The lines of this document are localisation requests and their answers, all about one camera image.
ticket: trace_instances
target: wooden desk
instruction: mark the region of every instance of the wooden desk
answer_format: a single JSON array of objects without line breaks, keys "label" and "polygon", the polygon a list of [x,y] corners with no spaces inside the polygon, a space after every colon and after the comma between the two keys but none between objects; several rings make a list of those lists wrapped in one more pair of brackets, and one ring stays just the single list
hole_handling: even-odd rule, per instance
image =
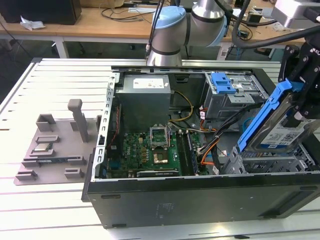
[{"label": "wooden desk", "polygon": [[[259,8],[269,7],[273,5],[270,2],[262,0],[252,0],[247,10],[251,10],[253,6]],[[123,9],[117,9],[115,12],[121,12]],[[138,13],[123,12],[114,14],[115,18],[123,18],[134,16]],[[148,21],[152,21],[152,14],[144,15]],[[82,8],[82,13],[75,25],[46,24],[46,28],[29,31],[24,29],[18,23],[4,23],[6,29],[18,40],[44,40],[56,42],[56,47],[61,58],[68,58],[68,51],[65,42],[101,42],[101,43],[130,43],[145,44],[148,42],[151,24],[147,21],[135,22],[118,22],[101,15],[101,9],[98,8]],[[228,34],[223,38],[220,45],[218,60],[226,58],[229,48],[232,46],[231,32],[229,28]],[[275,32],[273,26],[251,27],[253,37],[250,41],[260,41],[267,38],[281,36],[281,32]],[[11,39],[6,31],[0,26],[0,39]],[[302,45],[303,39],[285,42],[272,46],[273,48],[283,49],[287,44]]]}]

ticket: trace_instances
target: hard drive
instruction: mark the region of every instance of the hard drive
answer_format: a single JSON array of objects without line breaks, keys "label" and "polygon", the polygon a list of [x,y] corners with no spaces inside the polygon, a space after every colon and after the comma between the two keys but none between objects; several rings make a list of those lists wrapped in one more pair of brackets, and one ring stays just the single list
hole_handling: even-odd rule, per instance
[{"label": "hard drive", "polygon": [[[320,127],[319,119],[304,119],[297,127],[284,127],[290,111],[295,107],[296,93],[286,95],[282,103],[271,113],[267,115],[265,121],[258,125],[259,116],[264,111],[265,106],[260,110],[251,125],[244,132],[238,141],[241,151],[260,152],[260,153],[292,153],[299,144],[301,144],[310,134]],[[272,97],[269,98],[269,104],[272,103]],[[246,146],[244,139],[248,134],[253,133],[248,138]]]}]

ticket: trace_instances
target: white table surface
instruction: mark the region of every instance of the white table surface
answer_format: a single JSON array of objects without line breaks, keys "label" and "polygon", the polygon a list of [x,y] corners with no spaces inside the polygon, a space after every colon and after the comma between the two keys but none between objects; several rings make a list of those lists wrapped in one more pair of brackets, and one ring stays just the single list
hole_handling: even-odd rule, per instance
[{"label": "white table surface", "polygon": [[[142,65],[142,60],[43,59],[31,63],[0,105],[0,240],[11,239],[320,239],[320,199],[286,219],[105,230],[91,203],[83,203],[83,183],[15,186],[20,162],[37,129],[39,114],[71,119],[67,104],[81,98],[82,111],[95,118],[103,107],[110,65]],[[264,68],[276,82],[278,62],[185,61],[185,66]]]}]

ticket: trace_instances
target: green circuit board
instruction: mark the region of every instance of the green circuit board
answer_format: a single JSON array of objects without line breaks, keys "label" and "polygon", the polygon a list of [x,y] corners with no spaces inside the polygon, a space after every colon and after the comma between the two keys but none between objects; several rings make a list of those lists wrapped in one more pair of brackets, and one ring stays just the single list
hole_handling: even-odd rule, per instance
[{"label": "green circuit board", "polygon": [[[199,135],[193,132],[190,137],[193,150],[196,151],[200,146]],[[153,143],[165,141],[166,138],[163,134],[153,133]],[[163,159],[167,159],[167,162],[155,163],[157,148],[151,146],[150,132],[125,133],[121,159],[120,161],[113,160],[109,164],[108,172],[111,173],[112,178],[128,178],[129,172],[135,174],[139,171],[178,171],[182,176],[175,132],[170,132],[168,143],[169,147],[162,149],[165,152]]]}]

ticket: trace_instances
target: expansion slot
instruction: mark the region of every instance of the expansion slot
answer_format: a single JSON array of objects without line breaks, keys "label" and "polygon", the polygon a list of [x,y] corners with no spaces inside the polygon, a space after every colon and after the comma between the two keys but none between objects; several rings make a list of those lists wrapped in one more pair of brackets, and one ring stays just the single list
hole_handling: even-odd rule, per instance
[{"label": "expansion slot", "polygon": [[189,132],[177,132],[176,143],[182,175],[194,176],[198,172],[198,165]]}]

